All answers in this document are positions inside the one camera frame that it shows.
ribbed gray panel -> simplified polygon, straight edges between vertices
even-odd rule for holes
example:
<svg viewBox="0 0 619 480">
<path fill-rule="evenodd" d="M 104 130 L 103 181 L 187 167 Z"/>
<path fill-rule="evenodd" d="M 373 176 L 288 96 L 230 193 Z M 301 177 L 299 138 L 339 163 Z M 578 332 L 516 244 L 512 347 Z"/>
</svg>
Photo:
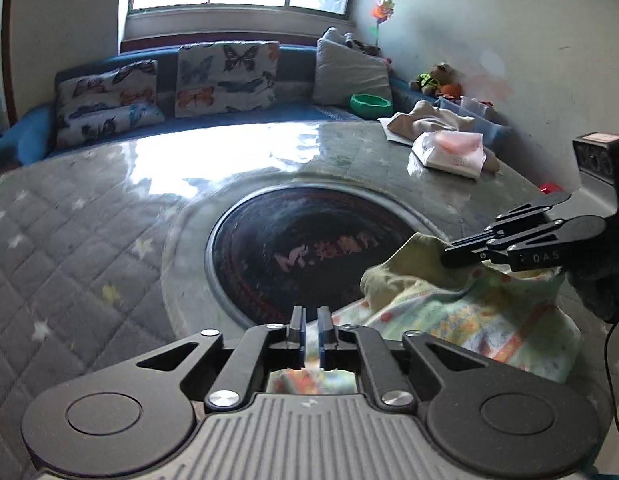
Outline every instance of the ribbed gray panel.
<svg viewBox="0 0 619 480">
<path fill-rule="evenodd" d="M 362 395 L 256 396 L 212 415 L 183 453 L 140 480 L 473 480 L 448 463 L 407 415 Z M 582 479 L 570 475 L 570 479 Z M 45 476 L 42 480 L 52 479 Z"/>
</svg>

camera lens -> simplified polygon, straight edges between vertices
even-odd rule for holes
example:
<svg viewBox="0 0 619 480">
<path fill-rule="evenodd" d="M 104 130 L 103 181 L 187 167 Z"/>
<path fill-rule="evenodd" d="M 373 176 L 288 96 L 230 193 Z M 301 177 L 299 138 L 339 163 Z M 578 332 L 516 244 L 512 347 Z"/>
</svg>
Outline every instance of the camera lens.
<svg viewBox="0 0 619 480">
<path fill-rule="evenodd" d="M 582 144 L 576 145 L 576 156 L 578 158 L 578 165 L 587 167 L 587 149 Z"/>
<path fill-rule="evenodd" d="M 611 174 L 614 171 L 614 166 L 611 163 L 611 158 L 609 158 L 608 153 L 602 152 L 600 160 L 601 160 L 601 169 L 603 170 L 603 174 L 606 176 L 611 176 Z"/>
<path fill-rule="evenodd" d="M 592 146 L 587 148 L 587 159 L 590 169 L 598 173 L 601 170 L 601 161 L 599 159 L 599 153 Z"/>
</svg>

black round turntable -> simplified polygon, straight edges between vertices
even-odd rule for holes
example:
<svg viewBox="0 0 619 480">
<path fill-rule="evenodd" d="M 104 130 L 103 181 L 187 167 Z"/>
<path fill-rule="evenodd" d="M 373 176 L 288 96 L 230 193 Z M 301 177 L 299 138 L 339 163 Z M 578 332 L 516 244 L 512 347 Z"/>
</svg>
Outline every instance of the black round turntable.
<svg viewBox="0 0 619 480">
<path fill-rule="evenodd" d="M 287 323 L 295 304 L 314 320 L 321 306 L 336 310 L 362 298 L 363 272 L 413 234 L 401 208 L 366 190 L 266 189 L 219 220 L 207 270 L 243 325 Z"/>
</svg>

window frame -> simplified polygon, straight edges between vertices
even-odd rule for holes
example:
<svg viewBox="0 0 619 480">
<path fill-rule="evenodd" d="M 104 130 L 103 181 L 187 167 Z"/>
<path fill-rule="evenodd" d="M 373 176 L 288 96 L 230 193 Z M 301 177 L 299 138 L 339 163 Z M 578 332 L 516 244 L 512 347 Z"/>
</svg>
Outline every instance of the window frame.
<svg viewBox="0 0 619 480">
<path fill-rule="evenodd" d="M 128 16 L 134 14 L 145 14 L 148 12 L 153 12 L 155 10 L 180 10 L 180 9 L 195 9 L 195 10 L 203 10 L 203 9 L 222 9 L 223 7 L 232 7 L 234 9 L 267 9 L 267 10 L 289 10 L 291 12 L 298 12 L 300 14 L 314 14 L 315 16 L 324 16 L 326 18 L 336 18 L 338 20 L 349 20 L 351 13 L 351 6 L 353 0 L 347 0 L 345 3 L 345 12 L 340 14 L 338 12 L 329 12 L 327 10 L 319 10 L 319 9 L 308 9 L 307 7 L 296 7 L 291 6 L 289 4 L 290 0 L 285 0 L 285 3 L 282 6 L 264 6 L 264 5 L 252 5 L 252 4 L 179 4 L 179 5 L 170 5 L 170 6 L 157 6 L 157 7 L 143 7 L 142 9 L 133 9 L 134 0 L 128 0 L 127 2 L 127 14 Z"/>
</svg>

teddy bear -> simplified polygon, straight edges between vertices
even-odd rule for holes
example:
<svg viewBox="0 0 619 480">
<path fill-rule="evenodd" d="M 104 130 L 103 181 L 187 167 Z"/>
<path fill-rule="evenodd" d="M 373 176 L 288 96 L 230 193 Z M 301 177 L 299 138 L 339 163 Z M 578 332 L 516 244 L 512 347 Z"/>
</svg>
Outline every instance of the teddy bear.
<svg viewBox="0 0 619 480">
<path fill-rule="evenodd" d="M 423 92 L 425 95 L 437 96 L 441 93 L 441 87 L 453 83 L 452 69 L 447 63 L 434 65 L 429 74 L 421 74 L 417 79 L 409 82 L 412 90 Z"/>
</svg>

